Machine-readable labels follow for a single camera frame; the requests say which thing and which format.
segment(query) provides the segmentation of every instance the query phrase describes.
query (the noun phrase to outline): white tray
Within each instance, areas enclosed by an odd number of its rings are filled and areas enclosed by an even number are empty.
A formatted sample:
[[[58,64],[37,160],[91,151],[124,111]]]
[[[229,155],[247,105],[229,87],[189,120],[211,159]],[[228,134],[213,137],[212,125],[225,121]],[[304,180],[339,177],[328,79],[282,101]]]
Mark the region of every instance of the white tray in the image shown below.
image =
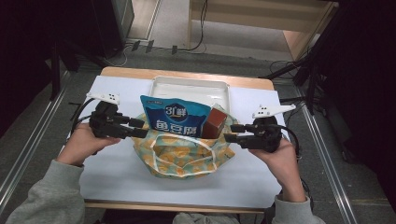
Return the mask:
[[[230,112],[229,85],[223,81],[208,81],[181,77],[155,77],[150,96],[157,98],[178,98],[203,105],[214,104]]]

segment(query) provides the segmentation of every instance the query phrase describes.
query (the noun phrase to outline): metal rail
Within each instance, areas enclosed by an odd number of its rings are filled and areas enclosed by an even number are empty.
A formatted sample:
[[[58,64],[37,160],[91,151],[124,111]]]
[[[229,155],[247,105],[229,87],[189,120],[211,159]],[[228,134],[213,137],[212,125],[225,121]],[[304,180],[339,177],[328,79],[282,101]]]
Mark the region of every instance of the metal rail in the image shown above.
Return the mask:
[[[298,96],[304,96],[303,91],[300,88],[296,87],[296,91]],[[305,105],[303,107],[303,112],[309,127],[309,131],[314,138],[324,171],[326,172],[326,176],[329,179],[335,200],[337,201],[338,207],[340,208],[341,216],[347,224],[358,223],[358,220],[355,217],[352,206],[347,197],[347,193],[343,187],[343,184],[341,183],[334,164],[332,163],[332,158],[330,157],[328,149],[326,148],[323,137],[321,136],[315,117],[310,114],[308,108]]]
[[[35,149],[37,148],[37,145],[40,143],[41,138],[47,130],[47,127],[49,126],[56,110],[58,109],[60,102],[64,98],[65,89],[70,82],[70,77],[71,75],[69,74],[69,72],[64,72],[61,81],[61,83],[63,83],[64,85],[61,88],[61,91],[53,101],[49,102],[46,110],[44,111],[39,122],[32,131],[32,134],[30,135],[26,144],[24,145],[19,157],[16,159],[5,181],[0,187],[0,216],[6,208],[8,200],[10,199],[14,189],[17,187],[19,181],[21,180],[23,172],[26,169],[30,159],[32,159],[33,155],[35,154]]]

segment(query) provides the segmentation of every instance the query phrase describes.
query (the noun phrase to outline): white mounting bracket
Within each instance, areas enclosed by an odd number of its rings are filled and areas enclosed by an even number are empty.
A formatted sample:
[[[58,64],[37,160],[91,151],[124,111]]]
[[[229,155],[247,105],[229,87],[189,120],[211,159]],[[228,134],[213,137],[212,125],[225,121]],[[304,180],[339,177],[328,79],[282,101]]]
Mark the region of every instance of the white mounting bracket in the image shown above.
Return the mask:
[[[295,108],[296,108],[295,105],[274,105],[274,106],[260,105],[259,109],[256,110],[255,113],[253,113],[253,118],[254,119],[268,118],[268,117],[272,117],[279,113],[288,112]]]
[[[111,103],[113,105],[120,104],[120,95],[119,94],[103,94],[103,93],[87,93],[87,97],[93,98],[95,100],[105,101]]]

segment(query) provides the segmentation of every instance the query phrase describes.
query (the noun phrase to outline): brown box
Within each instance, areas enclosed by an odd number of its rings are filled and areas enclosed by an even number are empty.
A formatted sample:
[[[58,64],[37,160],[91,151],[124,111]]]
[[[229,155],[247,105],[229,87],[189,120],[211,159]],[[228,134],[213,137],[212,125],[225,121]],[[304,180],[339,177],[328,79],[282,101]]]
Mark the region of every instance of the brown box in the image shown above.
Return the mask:
[[[227,119],[227,114],[212,108],[209,117],[204,123],[202,130],[202,138],[205,139],[216,139],[224,128],[225,120]]]

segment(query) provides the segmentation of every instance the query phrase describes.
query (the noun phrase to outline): hand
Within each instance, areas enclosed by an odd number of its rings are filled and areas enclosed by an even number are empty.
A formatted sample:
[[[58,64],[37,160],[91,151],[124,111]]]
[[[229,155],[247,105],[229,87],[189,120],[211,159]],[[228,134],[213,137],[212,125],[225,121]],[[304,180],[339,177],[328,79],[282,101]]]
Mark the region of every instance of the hand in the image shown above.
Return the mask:
[[[93,135],[90,125],[82,123],[74,130],[56,161],[80,166],[93,153],[119,141],[119,138],[113,137],[97,138]]]
[[[273,153],[260,149],[250,149],[249,152],[267,164],[283,189],[284,201],[295,203],[306,201],[295,149],[291,142],[282,138],[278,149]]]

